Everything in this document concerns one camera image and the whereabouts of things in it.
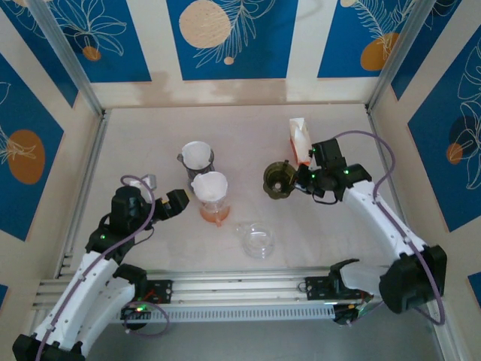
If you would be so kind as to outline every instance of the glass beaker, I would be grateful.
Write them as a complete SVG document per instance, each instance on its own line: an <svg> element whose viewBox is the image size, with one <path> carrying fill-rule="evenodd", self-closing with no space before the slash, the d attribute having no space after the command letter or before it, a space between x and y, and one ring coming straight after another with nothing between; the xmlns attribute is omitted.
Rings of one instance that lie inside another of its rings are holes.
<svg viewBox="0 0 481 361"><path fill-rule="evenodd" d="M231 208L227 200L227 178L218 171L198 174L192 182L192 188L201 201L200 212L207 222L218 227L228 216Z"/></svg>
<svg viewBox="0 0 481 361"><path fill-rule="evenodd" d="M220 227L231 211L231 206L228 204L227 197L223 197L215 202L202 202L200 211L202 218Z"/></svg>

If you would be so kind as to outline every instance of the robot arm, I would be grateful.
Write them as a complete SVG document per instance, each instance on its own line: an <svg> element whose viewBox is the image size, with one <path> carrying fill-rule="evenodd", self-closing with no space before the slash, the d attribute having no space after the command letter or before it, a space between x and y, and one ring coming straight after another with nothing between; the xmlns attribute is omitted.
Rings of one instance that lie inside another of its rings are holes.
<svg viewBox="0 0 481 361"><path fill-rule="evenodd" d="M184 190L173 190L167 196L168 202L153 200L155 208L147 230L159 220L178 215L189 203ZM144 296L147 273L132 265L121 265L135 245L134 238L107 253L100 261L97 259L139 229L147 221L151 207L137 187L124 186L116 191L111 212L102 217L98 228L90 235L86 254L60 300L32 336L20 335L15 341L13 351L17 361L36 360L42 340L45 345L41 361L85 360L97 337L122 306ZM86 269L93 264L85 275Z"/></svg>
<svg viewBox="0 0 481 361"><path fill-rule="evenodd" d="M336 139L313 144L310 155L310 166L300 165L297 171L288 161L269 165L264 173L266 193L272 199L283 199L295 189L319 198L323 198L326 192L333 192L335 202L327 204L343 202L348 205L366 222L378 245L391 260L389 268L362 265L356 262L358 260L334 265L331 276L340 278L334 288L381 295L388 308L397 314L431 301L434 290L414 247L427 263L442 295L446 277L443 249L429 247L379 194L374 194L376 187L371 176L359 164L346 164Z"/></svg>

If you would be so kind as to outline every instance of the metal frame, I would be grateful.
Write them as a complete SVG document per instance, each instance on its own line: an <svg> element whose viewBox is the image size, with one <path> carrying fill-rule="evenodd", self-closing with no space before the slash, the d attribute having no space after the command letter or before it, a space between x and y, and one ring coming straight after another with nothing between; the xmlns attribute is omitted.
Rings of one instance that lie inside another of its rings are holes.
<svg viewBox="0 0 481 361"><path fill-rule="evenodd" d="M60 62L64 66L68 75L74 82L75 86L85 97L87 104L98 115L102 116L104 109L102 108L100 101L95 95L92 86L90 85L89 78L86 76L80 62L75 56L74 51L68 44L67 39L63 35L62 30L57 24L52 12L45 4L44 0L26 0L29 6L30 13L34 17L41 31L44 33L45 38L50 43L53 51L59 58Z"/></svg>
<svg viewBox="0 0 481 361"><path fill-rule="evenodd" d="M389 58L384 65L383 70L379 76L376 87L374 88L371 96L368 100L368 114L371 114L374 107L376 107L377 102L380 97L384 94L386 88L391 84L394 76L398 72L401 64L404 61L411 45L413 45L416 36L421 31L422 26L429 13L432 11L436 0L414 0L416 4L414 5L413 12L406 20L403 30L401 31L401 36L394 49L392 49Z"/></svg>
<svg viewBox="0 0 481 361"><path fill-rule="evenodd" d="M72 279L73 272L68 262L63 268L66 272L58 279L40 282L29 315L27 334L43 320ZM307 301L307 294L299 285L307 276L326 276L328 270L329 267L242 272L150 272L148 278L174 281L171 304L162 305L171 322L330 320L335 316L334 305L359 304L362 300ZM112 323L122 322L120 313L112 320ZM163 323L165 318L153 312L149 320L132 322Z"/></svg>
<svg viewBox="0 0 481 361"><path fill-rule="evenodd" d="M95 132L95 139L92 143L92 149L89 153L89 158L86 163L85 172L83 173L82 185L80 186L80 192L77 197L74 213L71 218L70 225L68 227L67 236L65 237L64 244L62 246L61 256L57 260L54 278L60 276L62 267L64 266L65 258L68 258L68 254L71 254L74 241L77 237L78 230L83 218L83 212L85 211L87 199L89 198L90 187L92 186L93 175L97 167L98 157L104 143L105 133L107 131L107 125L110 119L111 112L108 111L101 118L100 123Z"/></svg>

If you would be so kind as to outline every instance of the measuring cup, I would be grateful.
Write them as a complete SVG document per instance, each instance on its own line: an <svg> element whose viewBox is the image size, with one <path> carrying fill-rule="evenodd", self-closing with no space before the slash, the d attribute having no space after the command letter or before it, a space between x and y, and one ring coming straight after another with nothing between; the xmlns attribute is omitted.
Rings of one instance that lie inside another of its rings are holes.
<svg viewBox="0 0 481 361"><path fill-rule="evenodd" d="M199 201L201 201L200 212L202 218L220 227L231 210L226 197L227 179L225 175L218 171L198 174L192 182L192 188Z"/></svg>
<svg viewBox="0 0 481 361"><path fill-rule="evenodd" d="M182 147L182 153L177 160L186 167L189 176L189 187L197 174L205 174L214 171L213 150L209 144L203 141L191 141Z"/></svg>

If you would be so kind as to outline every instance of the clear plastic container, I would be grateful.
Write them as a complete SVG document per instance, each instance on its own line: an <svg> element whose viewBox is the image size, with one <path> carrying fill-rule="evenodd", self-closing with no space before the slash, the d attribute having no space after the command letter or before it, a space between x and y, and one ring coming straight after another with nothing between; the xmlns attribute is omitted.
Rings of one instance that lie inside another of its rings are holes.
<svg viewBox="0 0 481 361"><path fill-rule="evenodd" d="M237 232L247 256L265 259L274 252L274 233L264 223L239 224Z"/></svg>

